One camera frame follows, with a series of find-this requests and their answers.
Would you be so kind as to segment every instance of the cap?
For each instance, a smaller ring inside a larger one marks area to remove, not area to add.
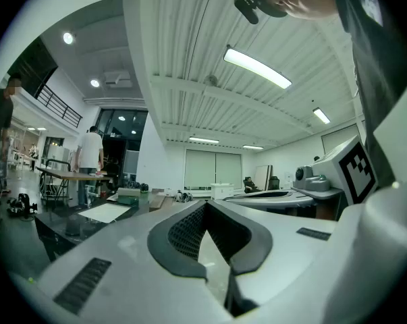
[[[267,14],[268,16],[271,17],[276,17],[276,18],[282,18],[286,17],[287,13],[285,11],[282,11],[275,6],[272,6],[271,4],[267,3],[266,0],[252,0],[256,6],[261,10],[264,14]]]

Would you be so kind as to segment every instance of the rectangular ceiling light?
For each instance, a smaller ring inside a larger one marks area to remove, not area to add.
[[[190,137],[190,140],[193,140],[195,142],[206,142],[206,143],[215,143],[215,144],[219,143],[219,140],[197,138],[197,137]]]
[[[254,72],[268,80],[272,83],[280,86],[281,88],[285,89],[292,85],[286,77],[283,77],[278,72],[272,70],[269,66],[245,55],[233,48],[227,48],[227,51],[224,54],[224,60],[230,62],[234,65],[240,66],[241,68],[245,68],[248,71]]]
[[[323,121],[325,124],[328,124],[329,122],[331,122],[331,120],[329,120],[329,119],[327,118],[327,116],[325,115],[325,113],[323,113],[320,108],[314,109],[314,110],[313,110],[313,113],[314,113],[315,115],[317,115],[317,116],[319,117],[319,119],[320,119],[321,121]]]
[[[243,148],[244,149],[252,149],[252,150],[262,150],[263,149],[262,146],[254,146],[254,145],[244,145]]]

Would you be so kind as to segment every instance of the paper sheet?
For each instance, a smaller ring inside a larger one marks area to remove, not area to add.
[[[100,222],[110,223],[129,209],[129,207],[123,207],[121,205],[103,204],[78,214],[90,219],[96,219]]]

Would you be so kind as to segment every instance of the fluorescent light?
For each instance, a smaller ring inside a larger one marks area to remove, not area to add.
[[[244,145],[243,148],[244,149],[252,149],[252,150],[262,150],[263,149],[262,146],[253,146],[253,145]]]
[[[70,45],[73,43],[73,35],[71,35],[69,32],[66,32],[65,34],[63,34],[63,41],[67,44]]]
[[[317,116],[319,117],[319,119],[320,119],[321,121],[323,121],[325,124],[328,124],[329,122],[331,122],[331,120],[329,120],[329,119],[327,118],[327,116],[325,115],[325,113],[323,113],[320,108],[314,109],[314,110],[313,110],[313,113],[314,113],[315,115],[317,115]]]
[[[254,72],[268,80],[272,83],[282,87],[283,89],[292,85],[287,78],[283,77],[278,72],[272,70],[269,66],[245,55],[233,48],[227,48],[227,51],[224,54],[224,60],[230,62],[234,65],[245,68],[248,71]]]
[[[90,81],[90,85],[92,85],[94,88],[98,88],[100,86],[100,82],[98,80],[92,79]]]
[[[190,140],[193,140],[195,142],[206,142],[206,143],[215,143],[215,144],[219,143],[219,140],[197,138],[197,137],[190,137]]]

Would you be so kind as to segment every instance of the metal railing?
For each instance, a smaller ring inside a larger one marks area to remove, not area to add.
[[[52,89],[38,76],[38,74],[30,67],[29,64],[23,62],[21,65],[22,75],[35,76],[40,80],[40,86],[35,94],[35,98],[40,101],[45,107],[49,108],[54,114],[58,115],[67,123],[78,127],[82,116],[72,109],[67,103],[62,101]]]

